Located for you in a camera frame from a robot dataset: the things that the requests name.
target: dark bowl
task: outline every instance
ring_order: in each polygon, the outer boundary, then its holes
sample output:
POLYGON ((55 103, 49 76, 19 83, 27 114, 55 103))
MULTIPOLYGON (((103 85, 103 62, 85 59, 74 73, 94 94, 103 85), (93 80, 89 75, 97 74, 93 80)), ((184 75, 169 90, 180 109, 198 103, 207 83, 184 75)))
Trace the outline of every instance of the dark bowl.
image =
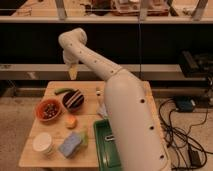
POLYGON ((84 95, 79 90, 66 93, 62 99, 64 107, 71 113, 74 113, 80 109, 83 102, 84 95))

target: wooden tabletop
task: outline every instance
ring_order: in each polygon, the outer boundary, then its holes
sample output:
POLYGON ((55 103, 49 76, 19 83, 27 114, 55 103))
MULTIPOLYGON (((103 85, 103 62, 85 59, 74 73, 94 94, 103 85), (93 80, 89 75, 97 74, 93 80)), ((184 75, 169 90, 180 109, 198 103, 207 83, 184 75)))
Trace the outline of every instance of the wooden tabletop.
MULTIPOLYGON (((54 90, 58 88, 74 88, 79 89, 85 97, 84 104, 80 110, 75 114, 78 119, 78 125, 75 129, 67 129, 65 127, 65 117, 69 115, 69 112, 63 107, 62 114, 58 119, 52 123, 44 124, 35 119, 30 134, 26 140, 19 166, 21 167, 61 167, 61 168, 94 168, 98 169, 98 158, 96 152, 96 144, 93 130, 93 123, 100 120, 101 117, 97 114, 99 107, 99 100, 103 99, 103 81, 53 81, 49 82, 43 99, 55 98, 59 101, 63 98, 64 94, 55 95, 54 90), (96 88, 101 90, 101 96, 98 99, 96 96, 96 88), (66 137, 70 135, 72 131, 79 132, 85 127, 88 130, 88 147, 78 151, 73 158, 65 158, 57 148, 64 141, 66 137), (33 150, 32 142, 36 135, 41 132, 48 132, 53 137, 54 150, 48 155, 42 155, 33 150)), ((148 82, 142 82, 142 86, 145 89, 146 97, 149 101, 150 108, 152 110, 155 122, 158 124, 159 132, 160 123, 157 117, 157 111, 152 96, 152 91, 148 82)))

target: brown bowl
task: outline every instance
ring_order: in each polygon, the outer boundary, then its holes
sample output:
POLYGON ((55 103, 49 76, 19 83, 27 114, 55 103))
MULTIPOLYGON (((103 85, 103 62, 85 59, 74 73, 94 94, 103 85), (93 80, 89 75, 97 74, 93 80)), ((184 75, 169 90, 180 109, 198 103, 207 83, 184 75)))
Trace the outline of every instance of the brown bowl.
POLYGON ((51 121, 61 113, 61 105, 56 99, 46 99, 41 101, 35 109, 36 117, 40 121, 51 121))
POLYGON ((80 92, 80 90, 70 91, 66 93, 62 99, 64 107, 71 113, 80 109, 83 102, 84 95, 80 92))

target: bowl of nuts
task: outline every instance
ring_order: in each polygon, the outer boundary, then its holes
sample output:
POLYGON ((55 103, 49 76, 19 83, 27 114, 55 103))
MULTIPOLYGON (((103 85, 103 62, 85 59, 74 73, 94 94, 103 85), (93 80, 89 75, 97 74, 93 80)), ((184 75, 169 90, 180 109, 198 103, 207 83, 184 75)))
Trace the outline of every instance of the bowl of nuts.
POLYGON ((61 113, 61 105, 56 99, 46 99, 36 106, 36 117, 40 121, 50 121, 61 113))

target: white container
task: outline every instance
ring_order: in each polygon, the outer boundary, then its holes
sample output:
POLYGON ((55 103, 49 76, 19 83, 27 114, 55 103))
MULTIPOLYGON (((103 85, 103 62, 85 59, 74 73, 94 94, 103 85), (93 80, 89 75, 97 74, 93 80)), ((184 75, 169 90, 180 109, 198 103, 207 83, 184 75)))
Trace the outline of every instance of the white container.
POLYGON ((42 154, 49 154, 52 150, 52 137, 47 132, 38 134, 33 140, 33 149, 42 154))

